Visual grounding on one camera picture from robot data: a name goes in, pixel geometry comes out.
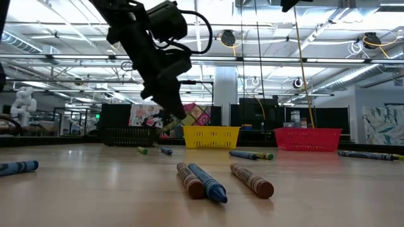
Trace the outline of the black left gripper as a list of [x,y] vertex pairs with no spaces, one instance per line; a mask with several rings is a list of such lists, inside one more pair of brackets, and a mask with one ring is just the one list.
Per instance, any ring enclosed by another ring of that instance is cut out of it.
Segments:
[[185,119],[186,113],[179,95],[180,82],[177,76],[191,68],[191,50],[182,44],[170,41],[174,49],[162,49],[148,36],[121,38],[121,44],[144,81],[143,98],[153,96],[166,111],[162,116],[162,126],[172,122],[171,114]]

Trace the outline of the colourful patchwork cloth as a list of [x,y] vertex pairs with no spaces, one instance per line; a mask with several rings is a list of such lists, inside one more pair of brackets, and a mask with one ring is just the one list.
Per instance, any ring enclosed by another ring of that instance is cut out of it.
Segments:
[[[196,103],[185,104],[184,110],[186,118],[182,119],[178,124],[169,131],[162,132],[162,116],[169,114],[166,110],[158,105],[131,105],[131,114],[129,118],[129,126],[151,127],[160,131],[161,138],[183,138],[183,127],[185,125],[206,126],[210,123],[211,107],[197,105]],[[178,119],[171,114],[172,121]]]

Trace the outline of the black plastic basket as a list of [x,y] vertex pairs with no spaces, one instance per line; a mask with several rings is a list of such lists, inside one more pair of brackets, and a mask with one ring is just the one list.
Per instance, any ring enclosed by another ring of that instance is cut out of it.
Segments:
[[100,130],[100,138],[107,146],[151,147],[158,134],[150,127],[106,127]]

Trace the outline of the yellow plastic basket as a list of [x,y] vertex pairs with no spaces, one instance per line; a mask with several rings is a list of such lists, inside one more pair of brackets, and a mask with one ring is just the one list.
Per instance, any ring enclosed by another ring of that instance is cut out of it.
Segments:
[[235,149],[240,127],[195,126],[183,127],[184,139],[188,149],[225,148]]

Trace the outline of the black partition panel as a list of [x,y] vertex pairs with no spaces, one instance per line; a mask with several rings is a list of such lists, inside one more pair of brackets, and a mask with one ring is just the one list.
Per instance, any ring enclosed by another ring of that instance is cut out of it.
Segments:
[[281,126],[278,100],[274,98],[239,98],[230,105],[230,125],[252,124],[252,130],[270,131]]
[[316,127],[341,129],[342,134],[350,134],[348,108],[316,108]]
[[101,129],[106,127],[127,127],[130,114],[130,104],[103,104],[98,126]]

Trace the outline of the white square column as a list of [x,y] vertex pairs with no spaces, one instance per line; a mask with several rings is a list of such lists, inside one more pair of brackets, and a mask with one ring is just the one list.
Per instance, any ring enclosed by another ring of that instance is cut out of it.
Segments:
[[238,73],[236,67],[217,66],[214,75],[214,106],[222,108],[222,125],[230,126],[230,105],[236,104]]

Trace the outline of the long ceiling light strip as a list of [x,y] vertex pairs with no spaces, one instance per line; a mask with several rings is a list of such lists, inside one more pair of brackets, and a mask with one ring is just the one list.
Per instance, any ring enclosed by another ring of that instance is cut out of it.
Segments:
[[[6,59],[76,59],[76,60],[129,60],[127,55],[51,55],[51,54],[0,54]],[[296,57],[217,57],[217,56],[191,56],[192,61],[213,62],[270,62],[270,63],[297,63]],[[320,64],[404,64],[404,59],[342,59],[342,58],[302,58],[303,63]]]

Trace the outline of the stack of storage jars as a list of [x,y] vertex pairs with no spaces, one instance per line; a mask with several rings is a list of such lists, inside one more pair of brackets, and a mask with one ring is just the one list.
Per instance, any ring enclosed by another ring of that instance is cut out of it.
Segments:
[[293,110],[290,113],[291,121],[294,123],[294,127],[307,128],[307,118],[300,116],[299,110]]

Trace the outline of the red plastic basket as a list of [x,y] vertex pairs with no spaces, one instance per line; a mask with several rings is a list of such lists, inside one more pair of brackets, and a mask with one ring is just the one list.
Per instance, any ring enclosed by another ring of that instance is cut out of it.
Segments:
[[278,148],[286,151],[336,151],[342,129],[282,127],[274,130]]

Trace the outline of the leaf print cloth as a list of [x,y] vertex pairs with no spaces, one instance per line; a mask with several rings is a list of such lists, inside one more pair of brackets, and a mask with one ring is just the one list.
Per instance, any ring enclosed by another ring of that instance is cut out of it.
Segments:
[[363,107],[362,115],[367,144],[404,146],[404,105]]

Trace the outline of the black aluminium table frame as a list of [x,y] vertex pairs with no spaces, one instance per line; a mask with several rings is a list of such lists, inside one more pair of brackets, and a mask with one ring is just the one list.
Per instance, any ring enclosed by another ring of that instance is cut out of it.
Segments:
[[[40,145],[60,145],[60,144],[83,144],[102,143],[97,137],[89,136],[55,136],[55,137],[14,137],[0,135],[0,148],[18,146],[40,146]],[[275,141],[246,141],[238,140],[240,147],[277,147]],[[373,153],[390,153],[404,156],[404,146],[392,145],[371,145],[355,143],[339,143],[338,149],[350,151],[365,151]]]

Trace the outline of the grey ventilation duct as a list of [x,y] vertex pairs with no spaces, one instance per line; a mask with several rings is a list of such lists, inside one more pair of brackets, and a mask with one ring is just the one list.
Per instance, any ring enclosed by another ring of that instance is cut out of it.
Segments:
[[25,52],[29,52],[31,54],[41,54],[42,50],[39,49],[38,47],[18,38],[17,36],[7,32],[3,31],[1,41],[5,42],[6,44],[12,45],[18,49],[21,49]]
[[319,93],[324,90],[344,88],[364,79],[368,79],[382,73],[393,72],[400,68],[404,68],[404,64],[371,64],[357,69],[348,69],[314,86],[311,93]]

